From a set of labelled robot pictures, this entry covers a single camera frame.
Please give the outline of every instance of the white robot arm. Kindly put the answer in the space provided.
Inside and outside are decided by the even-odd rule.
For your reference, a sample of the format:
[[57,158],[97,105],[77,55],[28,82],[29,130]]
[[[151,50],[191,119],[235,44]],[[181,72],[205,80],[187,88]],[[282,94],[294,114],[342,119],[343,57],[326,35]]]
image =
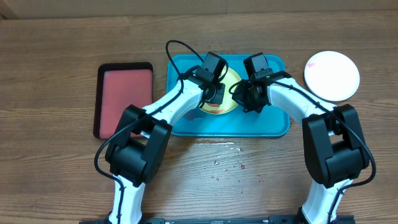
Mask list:
[[[319,104],[330,111],[333,111],[333,108],[336,107],[336,105],[325,102],[304,90],[293,78],[283,78],[278,80],[278,82],[304,91],[308,96],[316,99]],[[319,107],[309,102],[308,99],[306,99],[303,95],[292,90],[291,88],[287,88],[278,84],[271,84],[267,87],[267,95],[269,103],[272,106],[276,106],[285,111],[298,124],[302,124],[302,120],[310,115],[325,113]],[[330,188],[326,188],[323,184],[318,184],[313,180],[308,199],[302,207],[302,213],[308,223],[326,224],[329,209],[332,206],[333,199],[335,198],[338,189],[351,184],[352,182],[352,179],[345,179],[335,183],[334,186]],[[340,195],[338,202],[333,209],[331,221],[336,219],[336,210],[342,196],[343,195]]]
[[[161,121],[164,120],[170,125],[174,125],[185,113],[198,107],[201,99],[203,90],[199,86],[189,80],[184,80],[184,90],[177,100],[173,101],[160,113],[153,115],[153,118]],[[177,82],[176,86],[164,95],[161,99],[155,103],[143,107],[147,113],[156,110],[158,107],[164,105],[170,99],[172,99],[181,89],[181,83]],[[146,138],[150,137],[150,134],[141,132]],[[144,195],[145,183],[141,183],[138,187],[135,187],[130,180],[127,180],[121,175],[115,175],[116,178],[121,180],[124,185],[124,195],[121,205],[121,221],[123,224],[138,224],[142,217],[141,202]],[[114,202],[113,210],[109,215],[109,221],[111,223],[118,223],[118,207],[120,201],[121,191],[120,185],[115,181],[114,191]]]
[[[115,198],[113,211],[101,222],[140,222],[145,184],[160,167],[172,125],[203,101],[221,103],[222,98],[214,96],[223,92],[220,76],[225,65],[223,58],[208,52],[203,64],[179,74],[181,80],[161,99],[143,109],[131,105],[124,110],[105,155],[115,178]],[[130,139],[132,132],[145,136],[146,145]]]
[[[249,80],[239,83],[233,93],[233,100],[244,107],[244,112],[260,113],[263,106],[276,106],[303,127],[305,163],[313,183],[296,223],[327,224],[329,218],[336,220],[343,196],[339,189],[345,189],[367,168],[369,155],[335,118],[344,121],[364,142],[358,114],[350,105],[337,107],[317,98],[286,72],[274,73],[262,53],[244,60],[244,66]],[[334,134],[342,134],[343,140],[332,144],[329,136]]]

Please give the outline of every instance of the white plate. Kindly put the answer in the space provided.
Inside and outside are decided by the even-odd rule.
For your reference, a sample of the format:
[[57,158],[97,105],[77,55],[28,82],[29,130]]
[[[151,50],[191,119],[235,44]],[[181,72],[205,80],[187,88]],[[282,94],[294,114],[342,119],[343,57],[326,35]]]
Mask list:
[[343,101],[359,87],[359,71],[347,56],[325,51],[312,56],[304,70],[305,83],[318,97],[328,101]]

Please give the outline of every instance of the blue tray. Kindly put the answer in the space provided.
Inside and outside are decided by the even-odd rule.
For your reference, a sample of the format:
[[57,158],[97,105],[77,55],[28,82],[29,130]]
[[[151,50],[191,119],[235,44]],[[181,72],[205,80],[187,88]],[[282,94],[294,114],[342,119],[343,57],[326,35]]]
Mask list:
[[[229,67],[235,70],[242,79],[248,79],[243,60],[250,55],[220,56],[228,61]],[[266,58],[274,72],[285,70],[285,64],[278,56],[266,55]],[[194,65],[201,65],[196,55],[176,55],[173,60],[181,72],[185,72]],[[175,86],[177,77],[177,72],[169,62],[167,93]],[[243,113],[243,107],[238,105],[225,114],[208,114],[199,108],[191,110],[173,126],[172,134],[203,137],[276,137],[284,135],[289,126],[289,116],[276,107],[266,106],[261,113],[255,111]]]

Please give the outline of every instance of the black wire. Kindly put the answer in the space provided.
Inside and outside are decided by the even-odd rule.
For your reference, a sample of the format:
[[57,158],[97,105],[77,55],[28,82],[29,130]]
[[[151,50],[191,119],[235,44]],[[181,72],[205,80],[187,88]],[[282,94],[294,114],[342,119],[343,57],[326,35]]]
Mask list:
[[225,73],[224,73],[223,76],[221,76],[221,77],[218,79],[218,82],[223,81],[223,79],[225,78],[226,74],[228,73],[229,65],[228,65],[228,62],[227,62],[227,61],[225,61],[225,66],[226,66]]
[[325,107],[323,107],[319,102],[317,102],[316,100],[314,100],[311,96],[308,96],[305,92],[303,92],[302,90],[300,90],[300,89],[294,87],[293,85],[287,85],[287,84],[285,84],[285,83],[281,83],[281,82],[277,82],[277,81],[270,81],[270,82],[271,82],[271,83],[275,83],[275,84],[280,85],[280,86],[284,86],[284,87],[286,87],[286,88],[289,88],[289,89],[291,89],[291,90],[294,90],[294,91],[300,93],[302,96],[306,97],[306,99],[308,99],[308,100],[309,100],[310,102],[312,102],[314,105],[316,105],[317,107],[319,107],[321,110],[323,110],[324,112],[326,112],[326,113],[328,113],[329,115],[331,115],[333,118],[335,118],[335,119],[342,125],[342,127],[345,128],[345,130],[347,130],[349,133],[351,133],[351,134],[356,138],[356,140],[359,142],[359,144],[361,145],[361,147],[362,147],[362,148],[366,151],[366,153],[369,155],[369,158],[370,158],[370,161],[371,161],[371,164],[372,164],[372,173],[371,173],[371,175],[369,176],[369,178],[367,178],[367,179],[364,180],[364,181],[361,181],[361,182],[358,182],[358,183],[354,183],[354,184],[346,185],[346,186],[340,188],[340,189],[337,191],[337,194],[336,194],[336,196],[335,196],[335,198],[334,198],[334,200],[333,200],[333,203],[332,203],[332,205],[331,205],[331,207],[330,207],[330,209],[329,209],[329,213],[328,213],[328,221],[327,221],[327,224],[330,224],[330,219],[331,219],[333,210],[334,210],[335,207],[336,207],[336,204],[337,204],[338,198],[340,197],[340,194],[343,194],[343,191],[346,190],[346,189],[348,189],[348,188],[362,186],[362,185],[368,184],[370,181],[372,181],[372,180],[374,179],[374,176],[376,175],[376,161],[374,160],[373,155],[372,155],[371,151],[369,150],[369,148],[365,145],[365,143],[362,142],[361,138],[359,138],[359,136],[358,136],[350,127],[348,127],[348,125],[347,125],[343,120],[341,120],[339,117],[337,117],[337,115],[335,115],[332,111],[329,111],[328,109],[326,109]]
[[182,79],[186,79],[186,78],[188,78],[188,77],[191,75],[191,73],[192,73],[193,71],[195,71],[195,70],[198,69],[198,68],[200,68],[200,66],[199,66],[199,65],[195,65],[194,67],[189,68],[185,73],[181,74],[180,77],[181,77]]
[[232,89],[233,89],[234,87],[238,86],[239,84],[244,83],[244,82],[248,82],[248,81],[247,81],[247,80],[241,80],[241,81],[239,81],[239,82],[237,82],[237,83],[234,83],[234,85],[231,85],[231,87],[230,87],[229,90],[228,90],[229,94],[231,94],[231,95],[239,94],[240,92],[238,92],[238,93],[232,92]]
[[[95,166],[95,169],[96,169],[100,174],[102,174],[103,176],[105,176],[105,177],[107,177],[107,178],[109,178],[109,179],[112,179],[112,180],[116,181],[116,182],[120,185],[120,189],[119,189],[119,190],[120,190],[121,192],[120,192],[120,199],[119,199],[119,205],[118,205],[118,215],[117,215],[118,224],[120,224],[120,220],[121,220],[121,207],[122,207],[122,201],[123,201],[123,195],[124,195],[124,185],[123,185],[123,183],[122,183],[122,181],[121,181],[120,179],[114,177],[113,175],[107,174],[105,171],[101,170],[100,167],[99,167],[99,165],[98,165],[98,159],[99,159],[99,157],[100,157],[100,154],[101,154],[102,150],[103,150],[103,149],[104,149],[104,148],[105,148],[105,147],[106,147],[118,134],[122,133],[123,131],[125,131],[125,130],[127,130],[127,129],[129,129],[129,128],[131,128],[131,127],[137,125],[137,124],[139,124],[139,123],[141,123],[142,121],[145,121],[146,119],[150,118],[152,115],[154,115],[154,114],[156,114],[156,113],[162,111],[162,109],[164,109],[166,106],[168,106],[169,104],[171,104],[171,103],[172,103],[175,99],[177,99],[177,98],[181,95],[181,93],[183,92],[183,89],[184,89],[183,77],[182,77],[180,71],[178,70],[177,66],[175,65],[173,59],[172,59],[171,56],[170,56],[170,53],[169,53],[169,44],[170,44],[170,43],[178,43],[178,44],[184,45],[186,48],[188,48],[189,50],[191,50],[196,56],[198,56],[198,58],[203,62],[203,59],[200,57],[200,55],[199,55],[195,50],[193,50],[189,45],[187,45],[186,43],[181,42],[181,41],[179,41],[179,40],[169,40],[169,41],[166,43],[166,46],[165,46],[165,48],[166,48],[166,54],[167,54],[167,57],[169,58],[171,64],[173,65],[175,71],[176,71],[177,74],[178,74],[178,79],[181,81],[181,89],[178,91],[178,93],[177,93],[172,99],[170,99],[170,100],[169,100],[168,102],[166,102],[164,105],[160,106],[159,108],[157,108],[157,109],[154,110],[153,112],[151,112],[151,113],[149,113],[149,114],[147,114],[147,115],[145,115],[145,116],[143,116],[143,117],[141,117],[141,118],[135,120],[135,121],[132,122],[131,124],[127,125],[126,127],[122,128],[122,129],[120,129],[118,132],[114,133],[107,141],[105,141],[105,142],[98,148],[98,150],[97,150],[97,152],[96,152],[96,154],[95,154],[95,157],[94,157],[94,166]],[[195,69],[197,69],[198,67],[199,67],[199,66],[197,65],[197,66],[195,66],[195,67],[193,67],[193,68],[190,68],[190,69],[187,70],[187,72],[189,72],[189,71],[192,72],[192,71],[194,71]]]

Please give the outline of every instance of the table surface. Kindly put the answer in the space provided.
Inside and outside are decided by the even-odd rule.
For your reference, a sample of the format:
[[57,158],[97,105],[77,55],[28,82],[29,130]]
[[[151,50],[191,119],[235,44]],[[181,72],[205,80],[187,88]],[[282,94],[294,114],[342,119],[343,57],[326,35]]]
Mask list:
[[[338,104],[357,109],[377,176],[348,190],[338,213],[355,215],[358,223],[396,223],[397,11],[1,21],[1,223],[105,217],[114,183],[93,167],[102,143],[92,134],[96,71],[102,63],[151,62],[159,99],[169,39],[201,53],[276,54],[301,85],[303,68],[315,53],[335,50],[351,58],[361,84]],[[171,51],[187,53],[181,46]],[[106,162],[100,166],[108,170]],[[369,174],[364,170],[359,179]],[[173,219],[295,214],[311,181],[296,123],[281,138],[172,137],[142,210],[147,217]]]

